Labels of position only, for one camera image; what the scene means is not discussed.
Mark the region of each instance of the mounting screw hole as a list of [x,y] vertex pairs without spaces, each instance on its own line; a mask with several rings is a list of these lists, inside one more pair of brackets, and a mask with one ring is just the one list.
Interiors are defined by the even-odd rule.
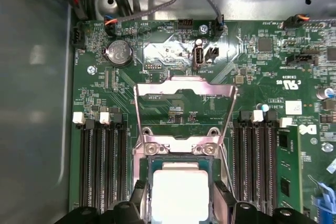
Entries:
[[107,0],[107,3],[108,3],[109,5],[113,5],[114,0]]

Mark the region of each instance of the blue plastic clip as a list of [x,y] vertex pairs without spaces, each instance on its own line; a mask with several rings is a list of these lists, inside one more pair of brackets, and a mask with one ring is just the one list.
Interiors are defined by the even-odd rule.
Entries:
[[319,224],[333,224],[333,215],[336,214],[335,191],[324,183],[318,184],[324,189],[323,197],[314,199],[314,205],[319,208]]
[[318,182],[318,184],[324,189],[323,198],[315,198],[314,205],[319,209],[336,214],[336,197],[335,192],[330,187],[326,186],[324,183]]

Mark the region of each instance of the usb port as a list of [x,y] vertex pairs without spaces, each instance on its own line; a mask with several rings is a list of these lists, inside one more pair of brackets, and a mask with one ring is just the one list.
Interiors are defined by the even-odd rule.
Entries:
[[204,52],[202,47],[196,47],[194,49],[194,61],[197,65],[204,63]]

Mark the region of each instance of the white label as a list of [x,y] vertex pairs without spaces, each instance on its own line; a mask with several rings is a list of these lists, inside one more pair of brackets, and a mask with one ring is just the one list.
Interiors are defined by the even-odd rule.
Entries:
[[301,101],[286,101],[286,115],[302,115]]
[[307,126],[301,124],[299,126],[299,132],[301,135],[305,135],[306,133],[310,135],[316,135],[317,134],[317,127],[315,124],[309,124]]

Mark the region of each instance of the metal socket lever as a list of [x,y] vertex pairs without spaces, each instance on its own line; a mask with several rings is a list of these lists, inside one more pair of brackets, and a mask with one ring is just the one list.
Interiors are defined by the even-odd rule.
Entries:
[[209,84],[205,79],[199,76],[173,76],[167,78],[162,83],[138,83],[134,86],[134,101],[135,109],[137,112],[137,120],[139,127],[139,137],[141,142],[144,144],[147,141],[158,142],[158,137],[164,137],[167,139],[168,136],[152,136],[150,138],[142,132],[141,118],[139,111],[138,97],[145,96],[147,94],[175,94],[178,90],[191,89],[196,95],[221,95],[226,98],[231,99],[231,104],[228,106],[226,116],[224,118],[223,128],[220,132],[217,144],[221,145],[224,140],[224,136],[228,126],[228,119],[230,118],[234,105],[236,103],[236,96],[238,88],[235,85],[225,85],[225,84]]

